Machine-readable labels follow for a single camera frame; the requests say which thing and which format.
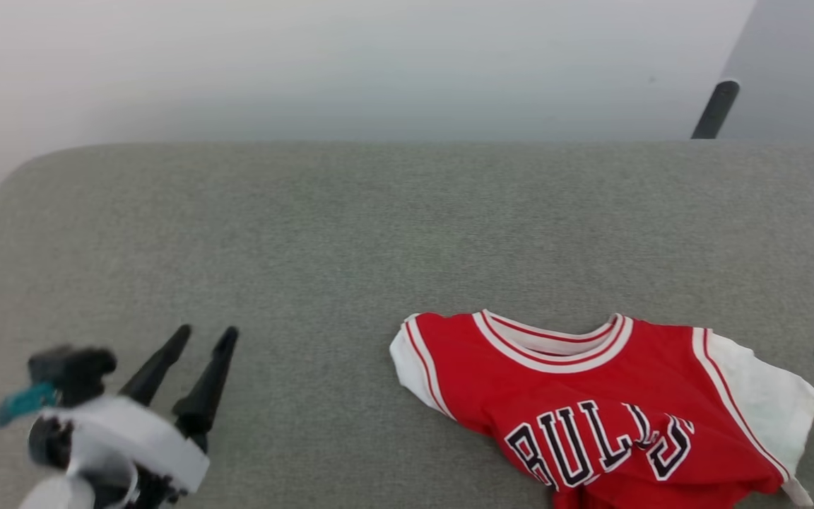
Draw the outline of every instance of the jersey sleeve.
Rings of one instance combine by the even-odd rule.
[[[426,406],[454,419],[442,397],[435,361],[426,347],[417,316],[420,315],[411,315],[401,323],[401,329],[389,347],[398,381]]]
[[[710,329],[694,329],[692,350],[727,412],[781,473],[785,488],[797,484],[794,474],[814,419],[814,387]]]

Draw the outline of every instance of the gray couch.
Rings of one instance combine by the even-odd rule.
[[[115,390],[190,322],[168,414],[240,327],[185,507],[547,507],[388,356],[405,316],[481,308],[569,332],[609,312],[713,327],[814,384],[814,148],[117,145],[0,187],[0,397],[64,342],[113,348]],[[0,433],[0,508],[43,475],[27,424]],[[814,429],[798,476],[814,496]]]

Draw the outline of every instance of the jersey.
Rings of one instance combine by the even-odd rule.
[[[494,438],[555,507],[717,509],[781,486],[811,505],[794,472],[813,387],[710,329],[614,315],[573,335],[424,313],[390,350],[403,386]]]

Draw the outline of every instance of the red stripe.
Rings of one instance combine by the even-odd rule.
[[[426,365],[426,360],[420,353],[420,349],[416,347],[416,339],[413,338],[413,332],[410,331],[410,323],[404,323],[404,327],[407,329],[407,337],[410,338],[410,343],[413,345],[413,351],[415,351],[417,357],[420,358],[420,362],[423,362],[423,370],[426,371],[426,385],[429,386],[429,393],[432,395],[432,399],[435,400],[436,405],[438,405],[439,411],[445,415],[448,415],[448,412],[445,411],[442,403],[439,402],[438,397],[435,396],[435,391],[432,390],[432,375],[429,374],[429,366]]]
[[[718,365],[715,364],[714,359],[711,358],[710,355],[708,355],[708,329],[703,329],[703,333],[702,333],[702,349],[703,349],[703,352],[705,354],[705,358],[708,358],[708,361],[711,362],[715,373],[718,373],[718,378],[721,379],[721,384],[724,385],[724,391],[727,392],[727,397],[728,397],[728,399],[731,400],[731,404],[733,405],[733,409],[737,411],[737,415],[740,416],[741,422],[743,422],[743,425],[746,426],[746,431],[749,432],[750,437],[752,437],[753,441],[755,441],[755,444],[759,445],[759,448],[762,449],[763,452],[765,452],[766,458],[768,458],[768,457],[772,458],[772,461],[775,464],[777,464],[778,467],[781,467],[781,470],[787,472],[788,476],[793,477],[791,472],[789,470],[787,470],[787,468],[785,466],[783,466],[780,461],[778,461],[778,458],[774,457],[774,455],[772,453],[769,453],[768,449],[766,449],[765,446],[762,445],[762,442],[760,442],[759,439],[755,437],[755,433],[753,433],[753,430],[750,429],[750,427],[749,427],[749,422],[747,422],[746,419],[743,418],[743,413],[741,413],[740,409],[737,407],[737,401],[736,401],[736,399],[733,398],[733,393],[731,392],[731,388],[727,387],[727,380],[724,379],[724,374],[721,373],[721,370],[720,370],[720,368],[718,368]]]
[[[605,351],[610,350],[611,349],[611,344],[614,344],[614,342],[617,341],[618,338],[620,338],[620,330],[619,330],[618,334],[614,336],[614,339],[611,339],[610,343],[607,345],[607,347],[604,348],[604,350],[598,351],[598,352],[590,355],[589,357],[576,358],[573,361],[547,361],[544,358],[533,357],[529,353],[518,349],[516,346],[511,344],[511,342],[508,341],[507,339],[502,338],[495,331],[495,329],[492,328],[492,325],[491,325],[491,323],[488,322],[488,317],[485,316],[485,313],[481,313],[481,315],[482,315],[482,321],[485,323],[485,326],[488,327],[489,331],[491,331],[492,334],[495,335],[495,338],[498,338],[498,341],[501,341],[502,344],[506,344],[507,347],[510,348],[511,350],[516,351],[517,353],[519,353],[520,355],[523,355],[526,358],[530,358],[530,360],[537,361],[537,362],[543,362],[545,364],[553,364],[553,365],[556,365],[556,366],[570,366],[572,364],[579,364],[579,362],[590,361],[592,358],[596,358],[596,357],[604,354]],[[614,326],[613,328],[611,328],[611,331],[615,331],[615,329],[619,329],[619,328],[620,329],[623,328],[623,323],[620,323],[620,325]],[[549,354],[549,353],[545,353],[545,352],[542,352],[542,353],[545,354],[545,355],[554,355],[554,354]]]
[[[569,338],[567,336],[562,336],[562,335],[559,335],[557,333],[552,335],[552,334],[545,334],[543,332],[530,331],[530,329],[524,329],[523,327],[520,327],[518,325],[514,325],[513,323],[505,322],[504,320],[501,320],[497,316],[492,316],[491,318],[492,318],[492,320],[500,323],[501,325],[504,325],[506,327],[510,327],[511,329],[514,329],[514,331],[520,331],[520,332],[523,332],[523,333],[526,333],[526,334],[530,334],[532,336],[538,336],[540,338],[559,339],[560,341],[572,342],[572,344],[585,344],[585,342],[595,341],[595,339],[600,339],[601,337],[611,333],[611,327],[608,327],[608,329],[606,331],[601,332],[601,334],[599,334],[598,336],[594,336],[592,338],[585,338],[585,339]]]

